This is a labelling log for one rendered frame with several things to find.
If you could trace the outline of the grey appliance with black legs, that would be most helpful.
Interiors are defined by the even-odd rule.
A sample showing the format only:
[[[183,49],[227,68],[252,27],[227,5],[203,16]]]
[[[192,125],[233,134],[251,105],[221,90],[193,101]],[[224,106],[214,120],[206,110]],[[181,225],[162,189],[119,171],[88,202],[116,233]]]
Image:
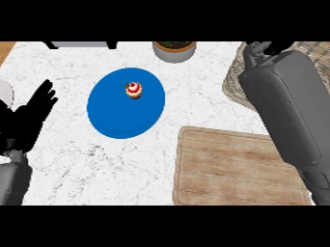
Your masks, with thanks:
[[[116,49],[118,41],[42,41],[50,49],[62,47],[106,47]]]

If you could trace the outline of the grey plant pot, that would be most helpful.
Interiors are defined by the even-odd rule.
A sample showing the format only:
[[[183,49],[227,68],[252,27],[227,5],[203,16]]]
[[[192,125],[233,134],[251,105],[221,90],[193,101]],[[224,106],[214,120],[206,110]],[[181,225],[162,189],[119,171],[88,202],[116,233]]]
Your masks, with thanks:
[[[193,41],[186,47],[174,49],[162,46],[158,41],[152,43],[152,48],[156,57],[166,63],[181,63],[190,59],[196,49],[196,42]]]

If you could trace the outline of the blue round plate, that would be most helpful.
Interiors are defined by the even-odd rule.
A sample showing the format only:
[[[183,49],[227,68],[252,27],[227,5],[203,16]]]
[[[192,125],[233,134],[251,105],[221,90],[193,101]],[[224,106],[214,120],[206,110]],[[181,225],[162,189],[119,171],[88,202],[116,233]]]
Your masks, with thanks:
[[[138,82],[144,88],[138,99],[125,93],[125,84]],[[162,115],[165,91],[156,76],[144,69],[125,68],[99,81],[88,97],[88,119],[99,133],[115,139],[143,134]]]

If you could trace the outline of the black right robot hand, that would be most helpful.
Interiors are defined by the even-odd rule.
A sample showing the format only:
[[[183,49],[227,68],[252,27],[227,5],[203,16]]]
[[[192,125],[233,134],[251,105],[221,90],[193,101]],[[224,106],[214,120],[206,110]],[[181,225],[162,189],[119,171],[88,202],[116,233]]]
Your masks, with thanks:
[[[277,55],[293,44],[290,41],[248,41],[254,54]]]

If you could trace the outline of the wooden cutting board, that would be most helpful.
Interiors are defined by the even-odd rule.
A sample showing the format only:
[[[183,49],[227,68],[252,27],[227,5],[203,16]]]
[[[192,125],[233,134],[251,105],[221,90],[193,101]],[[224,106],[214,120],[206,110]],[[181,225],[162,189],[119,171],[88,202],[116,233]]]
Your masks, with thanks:
[[[172,199],[183,206],[311,204],[267,135],[194,126],[180,129]]]

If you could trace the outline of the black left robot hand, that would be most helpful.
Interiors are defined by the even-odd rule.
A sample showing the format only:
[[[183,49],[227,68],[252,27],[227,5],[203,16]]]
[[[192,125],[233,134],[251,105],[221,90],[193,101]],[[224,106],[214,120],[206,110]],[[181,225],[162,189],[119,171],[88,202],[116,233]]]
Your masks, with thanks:
[[[35,90],[26,105],[16,111],[0,105],[0,155],[16,150],[28,153],[35,145],[42,122],[59,99],[53,82],[45,80]]]

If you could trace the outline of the cupcake with red topping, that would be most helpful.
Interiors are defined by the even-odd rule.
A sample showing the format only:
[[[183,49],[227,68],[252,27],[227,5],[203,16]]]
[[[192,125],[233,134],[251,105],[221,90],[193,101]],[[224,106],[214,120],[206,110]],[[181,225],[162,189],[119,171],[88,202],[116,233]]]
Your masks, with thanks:
[[[143,85],[140,82],[125,84],[125,94],[131,99],[138,99],[143,95]]]

